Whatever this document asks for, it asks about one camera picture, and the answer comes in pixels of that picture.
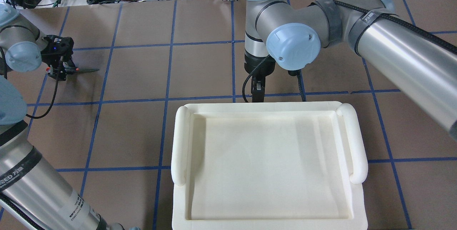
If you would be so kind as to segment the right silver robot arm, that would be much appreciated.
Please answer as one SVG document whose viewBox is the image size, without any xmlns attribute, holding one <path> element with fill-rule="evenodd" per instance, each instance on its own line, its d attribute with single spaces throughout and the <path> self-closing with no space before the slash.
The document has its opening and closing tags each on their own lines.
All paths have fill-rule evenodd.
<svg viewBox="0 0 457 230">
<path fill-rule="evenodd" d="M 392 0 L 315 0 L 302 9 L 246 0 L 242 95 L 251 81 L 253 102 L 263 102 L 276 65 L 300 78 L 321 49 L 342 42 L 456 138 L 456 46 L 399 18 Z"/>
</svg>

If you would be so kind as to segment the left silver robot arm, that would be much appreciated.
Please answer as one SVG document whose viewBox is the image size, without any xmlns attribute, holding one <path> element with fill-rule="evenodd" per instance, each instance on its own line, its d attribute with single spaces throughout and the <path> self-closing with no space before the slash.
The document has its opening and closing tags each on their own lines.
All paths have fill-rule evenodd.
<svg viewBox="0 0 457 230">
<path fill-rule="evenodd" d="M 108 224 L 27 140 L 27 104 L 7 80 L 42 63 L 56 85 L 90 72 L 72 61 L 70 37 L 46 35 L 13 6 L 1 3 L 1 206 L 31 230 L 122 230 Z"/>
</svg>

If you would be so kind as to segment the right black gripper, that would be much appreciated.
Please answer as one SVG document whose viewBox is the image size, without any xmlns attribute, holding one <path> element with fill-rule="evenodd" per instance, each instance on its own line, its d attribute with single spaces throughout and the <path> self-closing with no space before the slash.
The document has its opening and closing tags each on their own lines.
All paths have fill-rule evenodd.
<svg viewBox="0 0 457 230">
<path fill-rule="evenodd" d="M 268 56 L 253 56 L 249 52 L 244 55 L 244 69 L 248 74 L 252 74 L 252 102 L 263 103 L 265 98 L 265 77 L 274 72 L 276 61 Z"/>
</svg>

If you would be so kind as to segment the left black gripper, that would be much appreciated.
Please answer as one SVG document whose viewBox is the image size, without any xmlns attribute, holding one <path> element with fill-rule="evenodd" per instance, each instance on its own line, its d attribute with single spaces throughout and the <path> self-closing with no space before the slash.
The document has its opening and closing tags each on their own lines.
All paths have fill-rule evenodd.
<svg viewBox="0 0 457 230">
<path fill-rule="evenodd" d="M 66 80 L 67 75 L 77 73 L 77 67 L 72 59 L 74 40 L 71 37 L 56 35 L 48 35 L 44 40 L 48 45 L 41 51 L 41 59 L 47 64 L 47 75 L 54 80 Z"/>
</svg>

